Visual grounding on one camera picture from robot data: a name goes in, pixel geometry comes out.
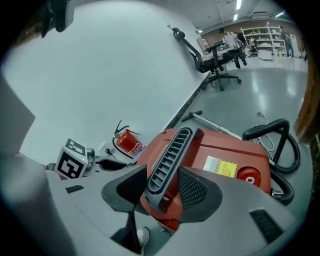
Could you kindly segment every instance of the wooden panel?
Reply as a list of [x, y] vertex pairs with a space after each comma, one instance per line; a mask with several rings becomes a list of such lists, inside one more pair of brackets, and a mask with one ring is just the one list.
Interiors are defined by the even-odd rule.
[[294, 124], [299, 141], [310, 143], [320, 132], [320, 73], [311, 51], [307, 48], [308, 76], [303, 104]]

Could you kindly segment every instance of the black mesh panel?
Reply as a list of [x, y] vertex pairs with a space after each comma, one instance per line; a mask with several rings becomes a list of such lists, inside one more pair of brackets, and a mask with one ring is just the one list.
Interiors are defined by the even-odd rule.
[[178, 188], [183, 210], [190, 209], [205, 200], [207, 188], [184, 172], [178, 172]]
[[119, 196], [136, 205], [147, 185], [146, 174], [143, 171], [127, 178], [116, 187]]

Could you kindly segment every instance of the gray floor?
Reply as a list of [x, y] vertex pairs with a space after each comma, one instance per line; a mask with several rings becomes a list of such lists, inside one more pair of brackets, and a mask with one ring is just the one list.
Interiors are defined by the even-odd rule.
[[[220, 91], [218, 82], [215, 81], [214, 87], [208, 85], [206, 90], [199, 93], [187, 112], [202, 110], [204, 118], [242, 135], [253, 125], [265, 124], [265, 120], [257, 116], [260, 111], [269, 122], [280, 118], [287, 119], [290, 122], [290, 133], [296, 137], [293, 125], [303, 102], [307, 83], [306, 73], [280, 68], [240, 69], [228, 73], [239, 76], [242, 83], [223, 79], [225, 90]], [[195, 118], [176, 125], [176, 127], [182, 126], [213, 129]], [[277, 146], [280, 136], [273, 132], [270, 137]], [[309, 146], [300, 143], [299, 148], [301, 165], [295, 173], [286, 176], [295, 192], [293, 201], [287, 207], [297, 218], [307, 212], [313, 178]], [[291, 145], [286, 143], [279, 164], [289, 166], [293, 159]], [[279, 189], [274, 182], [272, 187]], [[137, 228], [146, 226], [150, 230], [150, 241], [145, 248], [145, 255], [154, 255], [171, 236], [166, 232], [161, 233], [162, 228], [150, 216], [137, 212], [135, 219]]]

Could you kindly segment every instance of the yellow label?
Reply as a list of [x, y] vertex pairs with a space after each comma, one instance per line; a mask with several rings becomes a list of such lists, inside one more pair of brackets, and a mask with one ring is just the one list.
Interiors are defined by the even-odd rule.
[[237, 172], [237, 164], [233, 162], [221, 160], [218, 168], [216, 169], [217, 174], [221, 174], [227, 177], [234, 178]]

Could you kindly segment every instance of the red vacuum cleaner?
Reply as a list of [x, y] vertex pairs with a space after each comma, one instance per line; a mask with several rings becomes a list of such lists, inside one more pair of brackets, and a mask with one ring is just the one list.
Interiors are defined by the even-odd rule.
[[[300, 165], [299, 147], [289, 134], [289, 122], [279, 119], [256, 126], [245, 131], [242, 138], [199, 116], [201, 113], [190, 112], [182, 121], [197, 118], [220, 132], [189, 127], [167, 129], [149, 143], [139, 158], [137, 165], [147, 165], [147, 186], [140, 198], [144, 209], [163, 226], [172, 231], [178, 229], [179, 217], [184, 211], [177, 183], [179, 167], [191, 167], [199, 172], [212, 172], [249, 182], [284, 205], [289, 204], [294, 197], [293, 188], [275, 172], [292, 173]], [[260, 144], [245, 141], [271, 131], [281, 133], [273, 160], [269, 159]], [[291, 167], [277, 164], [286, 139], [291, 143], [295, 156]], [[271, 178], [279, 184], [283, 193], [271, 188]]]

